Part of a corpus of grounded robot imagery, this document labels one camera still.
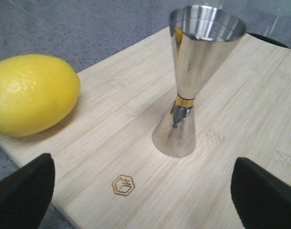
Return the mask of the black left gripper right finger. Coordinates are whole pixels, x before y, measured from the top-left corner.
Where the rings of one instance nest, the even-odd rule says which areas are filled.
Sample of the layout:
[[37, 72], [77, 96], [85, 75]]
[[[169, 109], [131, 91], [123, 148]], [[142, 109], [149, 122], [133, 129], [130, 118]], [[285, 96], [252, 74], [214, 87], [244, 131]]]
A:
[[291, 186], [252, 160], [239, 157], [231, 198], [246, 229], [291, 229]]

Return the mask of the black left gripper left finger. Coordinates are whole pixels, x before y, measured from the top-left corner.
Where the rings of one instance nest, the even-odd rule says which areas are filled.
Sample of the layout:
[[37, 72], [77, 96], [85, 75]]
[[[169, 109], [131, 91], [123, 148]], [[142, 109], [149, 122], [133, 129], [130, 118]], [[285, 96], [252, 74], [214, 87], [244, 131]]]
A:
[[0, 181], [0, 229], [36, 229], [52, 200], [54, 161], [43, 153]]

